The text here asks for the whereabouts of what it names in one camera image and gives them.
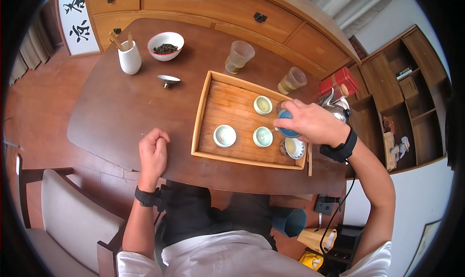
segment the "white wall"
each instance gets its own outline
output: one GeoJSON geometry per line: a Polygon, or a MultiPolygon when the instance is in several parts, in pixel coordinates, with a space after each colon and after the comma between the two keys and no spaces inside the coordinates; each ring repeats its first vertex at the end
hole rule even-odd
{"type": "MultiPolygon", "coordinates": [[[[396,189],[392,262],[388,276],[404,276],[415,255],[425,224],[442,218],[449,201],[453,172],[447,159],[391,176],[396,189]]],[[[347,181],[347,189],[352,181],[347,181]]],[[[356,180],[346,199],[344,224],[364,226],[370,203],[356,180]]]]}
{"type": "Polygon", "coordinates": [[[414,24],[425,34],[450,78],[449,65],[438,37],[415,0],[392,0],[378,16],[355,33],[355,37],[371,54],[414,24]]]}

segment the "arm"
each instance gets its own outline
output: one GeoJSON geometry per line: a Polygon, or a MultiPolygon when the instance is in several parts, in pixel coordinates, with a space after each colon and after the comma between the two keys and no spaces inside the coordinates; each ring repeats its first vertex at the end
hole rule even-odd
{"type": "MultiPolygon", "coordinates": [[[[155,128],[139,143],[142,171],[138,182],[140,190],[154,192],[158,179],[166,168],[168,134],[155,128]]],[[[123,251],[139,253],[154,259],[154,208],[144,207],[134,199],[123,237],[123,251]]]]}
{"type": "MultiPolygon", "coordinates": [[[[333,148],[346,142],[350,127],[322,107],[316,104],[305,105],[299,100],[283,102],[281,106],[287,109],[293,118],[276,119],[274,126],[295,130],[302,134],[299,140],[326,144],[333,148]]],[[[352,262],[356,264],[391,240],[396,196],[394,184],[386,168],[360,139],[357,139],[348,161],[357,173],[371,204],[370,215],[352,262]]]]}

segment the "silver kettle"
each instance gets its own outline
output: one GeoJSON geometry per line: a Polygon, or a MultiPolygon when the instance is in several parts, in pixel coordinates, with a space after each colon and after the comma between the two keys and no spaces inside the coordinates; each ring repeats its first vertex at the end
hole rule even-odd
{"type": "Polygon", "coordinates": [[[329,96],[323,100],[321,107],[333,114],[334,117],[340,119],[344,123],[349,123],[350,110],[344,109],[342,106],[333,104],[334,87],[331,88],[329,96]]]}

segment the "wooden floor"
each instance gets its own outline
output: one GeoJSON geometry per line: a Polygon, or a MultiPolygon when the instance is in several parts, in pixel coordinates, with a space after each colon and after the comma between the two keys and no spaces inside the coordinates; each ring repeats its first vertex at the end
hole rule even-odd
{"type": "MultiPolygon", "coordinates": [[[[112,205],[120,216],[128,217],[139,177],[105,161],[67,139],[68,122],[80,91],[100,55],[70,59],[64,48],[56,51],[46,64],[29,70],[9,89],[5,108],[4,132],[6,141],[20,146],[8,146],[7,171],[13,196],[15,191],[15,154],[23,158],[23,169],[73,167],[71,177],[79,187],[92,196],[112,205]]],[[[32,227],[42,227],[40,205],[41,182],[27,185],[27,201],[32,227]]],[[[229,203],[230,192],[211,190],[212,206],[223,209],[229,203]]],[[[318,226],[318,214],[313,201],[287,196],[272,196],[272,205],[304,208],[307,227],[318,226]]],[[[328,218],[323,219],[326,226],[328,218]]],[[[272,231],[278,251],[299,259],[305,245],[296,238],[285,238],[272,231]]]]}

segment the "right hand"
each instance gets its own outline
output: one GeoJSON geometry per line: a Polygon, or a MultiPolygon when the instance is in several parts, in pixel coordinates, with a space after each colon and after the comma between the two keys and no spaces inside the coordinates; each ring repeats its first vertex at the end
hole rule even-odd
{"type": "Polygon", "coordinates": [[[293,118],[278,118],[273,125],[296,131],[302,135],[299,140],[303,142],[336,148],[349,136],[350,127],[317,104],[306,105],[300,100],[291,100],[283,102],[281,107],[293,118]]]}
{"type": "Polygon", "coordinates": [[[168,133],[160,128],[154,128],[139,142],[142,167],[138,184],[140,190],[155,191],[158,179],[166,168],[166,143],[169,142],[168,133]]]}

